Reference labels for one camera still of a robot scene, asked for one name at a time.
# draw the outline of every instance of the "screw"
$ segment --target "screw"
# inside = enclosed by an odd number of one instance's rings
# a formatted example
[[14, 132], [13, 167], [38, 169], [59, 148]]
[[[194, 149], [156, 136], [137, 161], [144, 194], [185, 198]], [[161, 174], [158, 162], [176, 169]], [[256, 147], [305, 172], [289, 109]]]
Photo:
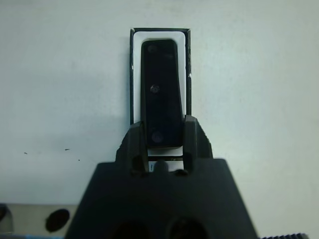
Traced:
[[159, 91], [160, 91], [160, 87], [159, 86], [157, 86], [157, 85], [152, 85], [151, 86], [151, 92], [153, 94], [157, 94]]

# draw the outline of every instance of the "dark hole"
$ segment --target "dark hole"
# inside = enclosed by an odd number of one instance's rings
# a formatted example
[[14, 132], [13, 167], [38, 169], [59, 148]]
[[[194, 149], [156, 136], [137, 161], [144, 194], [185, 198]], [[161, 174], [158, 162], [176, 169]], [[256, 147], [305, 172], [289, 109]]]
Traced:
[[50, 214], [50, 216], [46, 219], [45, 228], [48, 232], [56, 232], [60, 230], [62, 227], [70, 219], [70, 213], [66, 209], [59, 209]]
[[182, 218], [173, 225], [169, 239], [207, 239], [207, 234], [197, 221]]
[[0, 222], [6, 216], [7, 209], [5, 206], [0, 206]]
[[188, 172], [184, 169], [178, 169], [174, 172], [175, 176], [185, 177], [188, 175]]
[[127, 222], [120, 225], [112, 239], [149, 239], [147, 227], [139, 222]]

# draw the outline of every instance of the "black border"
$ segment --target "black border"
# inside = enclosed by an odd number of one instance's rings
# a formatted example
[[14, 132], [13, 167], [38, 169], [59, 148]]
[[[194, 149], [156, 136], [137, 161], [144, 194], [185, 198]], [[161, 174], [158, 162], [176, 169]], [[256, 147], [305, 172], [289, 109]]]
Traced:
[[132, 28], [130, 32], [130, 124], [134, 122], [133, 95], [133, 37], [139, 31], [180, 31], [185, 35], [186, 52], [186, 114], [191, 115], [191, 61], [190, 61], [190, 29], [187, 28]]

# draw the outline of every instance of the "black rectangular plate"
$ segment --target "black rectangular plate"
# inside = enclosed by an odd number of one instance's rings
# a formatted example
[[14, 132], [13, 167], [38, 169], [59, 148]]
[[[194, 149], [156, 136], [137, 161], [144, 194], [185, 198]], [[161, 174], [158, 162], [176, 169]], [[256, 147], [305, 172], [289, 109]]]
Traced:
[[141, 119], [148, 147], [182, 146], [177, 45], [171, 39], [142, 44]]

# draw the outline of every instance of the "white background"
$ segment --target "white background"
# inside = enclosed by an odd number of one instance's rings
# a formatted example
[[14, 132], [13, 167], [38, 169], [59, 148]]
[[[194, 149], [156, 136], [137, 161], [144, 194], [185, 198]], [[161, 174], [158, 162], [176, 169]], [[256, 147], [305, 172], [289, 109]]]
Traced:
[[129, 128], [130, 28], [185, 27], [193, 115], [260, 235], [319, 238], [318, 12], [317, 0], [0, 0], [0, 202], [78, 204]]

